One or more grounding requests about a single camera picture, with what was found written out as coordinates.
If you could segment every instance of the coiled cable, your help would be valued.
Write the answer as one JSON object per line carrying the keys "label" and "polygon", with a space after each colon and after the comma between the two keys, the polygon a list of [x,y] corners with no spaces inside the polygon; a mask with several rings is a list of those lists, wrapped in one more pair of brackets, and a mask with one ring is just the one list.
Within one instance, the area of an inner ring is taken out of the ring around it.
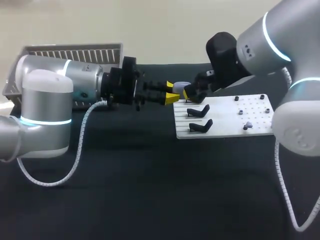
{"label": "coiled cable", "polygon": [[26,170],[21,158],[17,158],[19,167],[21,169],[21,171],[23,172],[23,174],[26,176],[27,179],[29,179],[32,183],[43,186],[43,187],[55,187],[58,185],[61,185],[63,183],[65,183],[66,181],[68,181],[72,175],[75,173],[78,165],[79,165],[79,161],[80,161],[80,157],[81,157],[81,152],[82,152],[82,145],[83,145],[83,140],[84,140],[84,135],[85,135],[85,129],[86,129],[86,124],[87,124],[87,120],[88,117],[90,115],[90,113],[99,106],[107,106],[107,101],[98,101],[95,104],[93,104],[85,113],[83,120],[82,120],[82,124],[81,124],[81,128],[80,128],[80,136],[79,136],[79,144],[78,144],[78,148],[76,151],[76,157],[75,157],[75,161],[74,164],[70,170],[70,172],[61,180],[56,181],[56,182],[42,182],[42,181],[38,181],[36,179],[34,179]]}

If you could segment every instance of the blue led light ring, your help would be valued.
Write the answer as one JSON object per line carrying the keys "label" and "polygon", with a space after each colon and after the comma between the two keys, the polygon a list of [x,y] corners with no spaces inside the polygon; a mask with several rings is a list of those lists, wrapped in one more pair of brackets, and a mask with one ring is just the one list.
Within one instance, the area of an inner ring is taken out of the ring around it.
{"label": "blue led light ring", "polygon": [[291,62],[291,59],[284,55],[282,52],[279,51],[279,49],[274,45],[274,43],[271,41],[269,35],[268,35],[268,31],[267,31],[267,24],[266,24],[266,19],[267,19],[267,15],[268,12],[264,15],[263,20],[262,20],[262,28],[263,28],[263,34],[264,37],[267,41],[267,43],[269,44],[270,48],[282,59]]}
{"label": "blue led light ring", "polygon": [[66,120],[66,121],[36,121],[36,120],[24,118],[23,116],[21,116],[20,119],[22,120],[22,122],[25,122],[27,124],[49,125],[49,126],[63,125],[63,124],[71,123],[71,119]]}

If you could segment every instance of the white wall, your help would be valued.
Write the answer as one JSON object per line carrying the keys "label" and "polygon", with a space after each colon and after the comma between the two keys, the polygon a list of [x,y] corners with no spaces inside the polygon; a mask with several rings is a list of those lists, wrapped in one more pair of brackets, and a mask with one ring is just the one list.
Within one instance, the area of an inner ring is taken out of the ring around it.
{"label": "white wall", "polygon": [[206,63],[216,32],[237,37],[278,2],[0,0],[0,90],[24,45],[122,42],[141,64]]}

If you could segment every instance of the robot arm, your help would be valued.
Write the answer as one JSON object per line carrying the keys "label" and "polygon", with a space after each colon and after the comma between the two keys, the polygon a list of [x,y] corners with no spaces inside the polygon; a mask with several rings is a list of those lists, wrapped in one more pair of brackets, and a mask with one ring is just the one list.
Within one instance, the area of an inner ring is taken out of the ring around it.
{"label": "robot arm", "polygon": [[53,158],[69,147],[73,82],[34,70],[22,83],[21,119],[0,116],[0,159]]}
{"label": "robot arm", "polygon": [[238,40],[227,32],[216,34],[206,45],[212,74],[198,75],[184,88],[185,97],[192,100],[196,90],[210,88],[214,92],[291,63],[294,78],[274,113],[273,133],[294,153],[320,156],[319,11],[319,0],[283,0]]}

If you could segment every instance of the black screw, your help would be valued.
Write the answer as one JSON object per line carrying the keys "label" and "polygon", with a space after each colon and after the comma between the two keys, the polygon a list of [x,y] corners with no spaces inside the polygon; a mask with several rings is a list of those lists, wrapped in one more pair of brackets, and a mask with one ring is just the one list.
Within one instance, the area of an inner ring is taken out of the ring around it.
{"label": "black screw", "polygon": [[85,92],[81,93],[81,97],[83,97],[84,99],[86,99],[88,97],[88,94],[86,94]]}

